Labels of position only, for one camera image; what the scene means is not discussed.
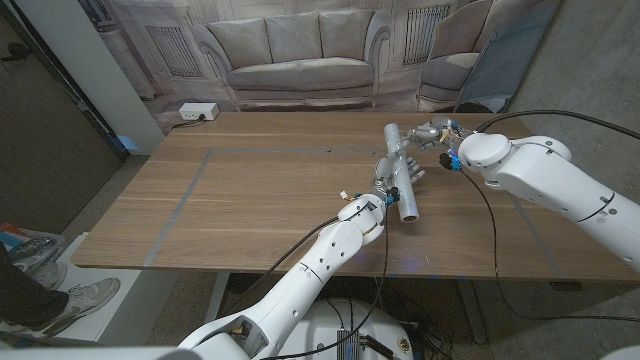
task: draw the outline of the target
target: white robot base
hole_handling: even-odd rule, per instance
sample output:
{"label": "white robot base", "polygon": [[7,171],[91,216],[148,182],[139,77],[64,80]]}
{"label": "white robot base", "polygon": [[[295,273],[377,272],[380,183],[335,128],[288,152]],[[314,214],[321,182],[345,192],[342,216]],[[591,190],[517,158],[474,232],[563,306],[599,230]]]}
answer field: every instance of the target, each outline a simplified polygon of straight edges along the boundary
{"label": "white robot base", "polygon": [[[349,333],[371,309],[371,305],[359,300],[345,298],[319,300],[313,303],[302,320],[296,325],[291,335],[285,342],[280,355],[303,353],[316,350],[335,343],[338,339],[338,331],[344,327],[345,333]],[[359,330],[359,337],[371,336],[377,342],[393,352],[393,359],[413,360],[413,352],[409,344],[409,337],[398,322],[384,311],[374,308],[373,312]],[[344,346],[308,356],[314,360],[335,359],[360,359],[382,360],[385,359],[372,347],[352,345],[347,341]]]}

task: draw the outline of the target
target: metal pipe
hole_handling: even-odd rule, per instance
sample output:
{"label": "metal pipe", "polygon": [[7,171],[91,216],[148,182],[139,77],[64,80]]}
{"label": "metal pipe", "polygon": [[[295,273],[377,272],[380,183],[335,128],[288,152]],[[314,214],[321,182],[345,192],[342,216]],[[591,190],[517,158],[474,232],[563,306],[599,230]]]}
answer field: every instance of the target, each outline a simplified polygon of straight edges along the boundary
{"label": "metal pipe", "polygon": [[402,144],[402,135],[396,124],[384,127],[384,138],[387,142],[387,153],[392,161],[391,179],[393,185],[400,191],[398,210],[403,222],[418,220],[418,205],[411,186],[411,175],[407,166],[407,154]]}

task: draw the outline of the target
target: electrical outlet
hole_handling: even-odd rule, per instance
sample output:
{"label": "electrical outlet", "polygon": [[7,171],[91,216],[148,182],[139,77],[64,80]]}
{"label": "electrical outlet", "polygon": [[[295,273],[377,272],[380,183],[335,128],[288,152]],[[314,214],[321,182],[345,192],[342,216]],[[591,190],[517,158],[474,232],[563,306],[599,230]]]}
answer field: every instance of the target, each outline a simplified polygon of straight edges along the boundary
{"label": "electrical outlet", "polygon": [[213,120],[220,109],[216,103],[185,103],[178,111],[184,120],[198,120],[200,115],[204,115],[205,120]]}

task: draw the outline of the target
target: black cable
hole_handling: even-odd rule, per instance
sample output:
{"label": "black cable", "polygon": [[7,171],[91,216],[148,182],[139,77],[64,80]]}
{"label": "black cable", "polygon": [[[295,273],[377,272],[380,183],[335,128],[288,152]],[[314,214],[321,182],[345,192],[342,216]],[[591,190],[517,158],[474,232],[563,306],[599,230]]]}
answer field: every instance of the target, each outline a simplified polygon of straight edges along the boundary
{"label": "black cable", "polygon": [[199,125],[199,123],[204,123],[204,114],[200,114],[200,116],[198,116],[197,119],[195,120],[189,120],[189,121],[185,121],[185,122],[181,122],[179,124],[175,124],[173,125],[171,128],[177,128],[177,127],[190,127],[190,126],[196,126]]}
{"label": "black cable", "polygon": [[622,126],[618,126],[600,119],[596,119],[594,117],[591,116],[587,116],[587,115],[582,115],[582,114],[578,114],[578,113],[574,113],[571,111],[564,111],[564,110],[530,110],[530,111],[521,111],[521,112],[515,112],[515,113],[510,113],[510,114],[504,114],[504,115],[500,115],[497,116],[487,122],[485,122],[484,124],[478,126],[478,128],[476,129],[477,132],[484,132],[485,130],[487,130],[491,125],[497,123],[498,121],[502,121],[505,119],[509,119],[509,118],[514,118],[514,117],[519,117],[519,116],[528,116],[528,115],[562,115],[562,116],[569,116],[569,117],[574,117],[576,119],[580,119],[580,120],[584,120],[584,121],[588,121],[590,123],[593,124],[597,124],[600,126],[604,126],[606,128],[621,132],[625,135],[629,135],[633,138],[636,138],[638,140],[640,140],[640,134],[638,134],[637,132],[633,131],[633,130],[629,130],[626,128],[623,128]]}
{"label": "black cable", "polygon": [[351,296],[349,296],[349,307],[351,308],[351,331],[353,331],[353,303],[351,302]]}
{"label": "black cable", "polygon": [[293,247],[291,249],[289,249],[289,251],[287,251],[284,255],[282,255],[282,257],[276,261],[275,264],[273,264],[273,266],[271,266],[271,268],[269,268],[269,270],[267,270],[267,272],[265,272],[264,274],[262,274],[262,276],[256,281],[254,282],[245,292],[242,293],[242,295],[240,295],[240,297],[238,298],[238,300],[236,300],[231,306],[229,306],[229,308],[222,312],[222,316],[226,316],[229,314],[229,311],[233,310],[233,308],[238,305],[238,303],[244,299],[247,294],[249,294],[251,291],[253,291],[253,289],[255,289],[258,284],[260,284],[260,282],[262,282],[267,276],[269,276],[287,257],[289,257],[289,255],[291,255],[297,248],[300,247],[300,245],[304,244],[305,241],[307,241],[307,239],[309,239],[313,234],[315,234],[318,230],[322,229],[323,227],[332,224],[334,222],[338,221],[338,217],[334,217],[332,219],[329,219],[325,222],[323,222],[322,224],[316,226],[313,230],[311,230],[307,235],[305,235],[305,237],[303,237],[302,239],[300,239],[300,241],[298,241],[297,244],[293,245]]}
{"label": "black cable", "polygon": [[333,310],[336,311],[336,314],[338,314],[338,317],[340,318],[340,329],[344,330],[344,322],[342,322],[342,315],[340,315],[340,312],[338,311],[338,309],[336,309],[335,306],[333,306],[333,304],[329,301],[329,299],[325,299],[327,300],[327,304],[329,304]]}
{"label": "black cable", "polygon": [[448,360],[453,360],[453,358],[451,357],[451,355],[447,354],[446,352],[444,352],[442,349],[440,349],[438,347],[438,345],[434,344],[433,341],[431,339],[429,339],[428,336],[423,336],[423,339],[427,340],[427,342],[434,348],[436,349],[437,352],[439,352],[442,356],[444,356],[445,358],[447,358]]}
{"label": "black cable", "polygon": [[[406,321],[406,322],[409,322],[409,319],[411,319],[412,317],[416,316],[416,315],[412,315],[412,314],[410,314],[410,313],[409,313],[409,311],[408,311],[408,307],[407,307],[406,303],[407,303],[407,302],[410,302],[410,303],[413,303],[413,304],[418,308],[418,310],[420,310],[420,312],[422,313],[422,315],[425,317],[424,319],[423,319],[423,318],[419,318],[419,319],[417,320],[417,322],[418,322],[418,324],[419,324],[419,327],[418,327],[416,330],[422,330],[422,331],[424,331],[424,332],[428,333],[429,335],[433,336],[436,340],[440,341],[440,342],[443,344],[442,346],[444,346],[445,341],[443,341],[443,340],[440,338],[440,336],[438,336],[438,335],[434,334],[433,332],[429,331],[429,329],[428,329],[428,326],[427,326],[427,325],[424,325],[424,322],[426,322],[427,324],[433,324],[433,325],[434,325],[434,327],[435,327],[437,330],[439,330],[439,329],[438,329],[437,322],[435,322],[435,321],[433,321],[433,320],[431,319],[431,317],[429,316],[429,313],[427,313],[427,311],[422,307],[422,305],[421,305],[419,302],[417,302],[417,301],[416,301],[416,300],[414,300],[414,299],[411,299],[411,298],[407,297],[406,295],[402,294],[401,292],[397,291],[396,289],[391,288],[390,286],[385,286],[385,288],[386,288],[386,289],[389,289],[390,291],[392,291],[392,292],[393,292],[393,300],[395,300],[395,301],[396,301],[396,303],[395,303],[395,304],[396,304],[396,308],[400,308],[400,305],[402,305],[402,309],[404,310],[405,316],[406,316],[406,318],[407,318],[407,321]],[[449,345],[449,346],[448,346],[448,347],[449,347],[449,354],[451,354],[451,351],[453,350],[453,327],[451,326],[451,323],[449,322],[449,320],[448,320],[448,319],[446,319],[446,318],[445,318],[445,320],[447,321],[447,324],[449,324],[449,332],[451,333],[450,335],[448,335],[448,338],[449,338],[449,341],[448,341],[448,343],[449,343],[449,344],[448,344],[448,345]],[[435,344],[433,344],[432,342],[430,342],[430,345],[431,345],[432,347],[434,347],[434,348],[435,348],[435,347],[437,347],[437,346],[436,346]]]}
{"label": "black cable", "polygon": [[507,308],[509,308],[509,310],[512,313],[514,313],[515,315],[517,315],[517,316],[519,316],[521,318],[528,319],[528,320],[574,319],[574,320],[614,320],[614,321],[640,322],[640,318],[633,318],[633,317],[627,317],[627,316],[606,316],[606,315],[529,316],[529,315],[524,315],[524,314],[521,314],[521,313],[517,312],[511,306],[511,304],[509,304],[509,301],[507,301],[507,297],[504,295],[504,291],[502,290],[502,284],[500,283],[500,276],[498,275],[498,232],[497,232],[497,229],[496,229],[496,220],[495,220],[495,218],[493,216],[493,210],[491,209],[491,205],[489,204],[489,200],[487,200],[487,197],[484,195],[484,192],[482,191],[482,189],[480,189],[478,184],[476,184],[476,182],[473,181],[473,179],[471,179],[469,177],[469,175],[467,175],[464,171],[460,171],[460,172],[469,181],[471,181],[471,183],[478,190],[480,195],[482,195],[482,199],[484,200],[485,204],[487,205],[487,209],[489,209],[489,214],[491,214],[491,223],[493,225],[493,269],[494,269],[494,271],[496,273],[496,283],[498,284],[498,290],[500,292],[500,297],[502,297],[502,301],[504,301],[505,305],[507,305]]}
{"label": "black cable", "polygon": [[[387,211],[385,211],[385,214],[388,214],[389,203],[386,204],[386,210]],[[378,286],[378,292],[376,293],[375,299],[373,299],[373,304],[371,305],[371,308],[369,309],[369,312],[364,317],[364,319],[362,319],[360,324],[358,326],[356,326],[355,329],[351,330],[351,332],[349,334],[347,334],[344,338],[334,342],[331,345],[325,346],[325,347],[323,347],[321,349],[307,351],[307,352],[299,353],[299,354],[271,356],[271,357],[264,358],[263,360],[292,359],[292,358],[298,358],[298,357],[304,357],[304,356],[317,354],[317,353],[323,352],[325,350],[329,350],[331,348],[334,348],[334,347],[340,345],[341,343],[349,340],[349,338],[351,338],[351,336],[353,336],[353,334],[358,332],[358,330],[360,330],[360,328],[364,325],[364,323],[367,322],[367,320],[369,319],[369,316],[371,316],[371,313],[373,312],[373,309],[375,309],[375,307],[376,307],[375,303],[380,298],[380,295],[382,293],[382,285],[384,283],[384,278],[387,276],[387,264],[389,263],[389,224],[387,224],[386,219],[385,219],[385,238],[386,238],[386,245],[385,245],[385,254],[384,254],[384,270],[382,271],[382,279],[380,280],[380,286]]]}

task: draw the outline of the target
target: dark pants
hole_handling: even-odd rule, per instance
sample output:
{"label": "dark pants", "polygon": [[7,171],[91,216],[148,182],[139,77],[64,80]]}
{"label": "dark pants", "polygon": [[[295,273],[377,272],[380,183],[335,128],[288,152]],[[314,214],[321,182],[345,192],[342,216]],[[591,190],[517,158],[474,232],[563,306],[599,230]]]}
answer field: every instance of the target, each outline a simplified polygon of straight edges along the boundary
{"label": "dark pants", "polygon": [[39,325],[62,313],[68,302],[67,293],[47,290],[13,266],[0,243],[0,319],[24,326]]}

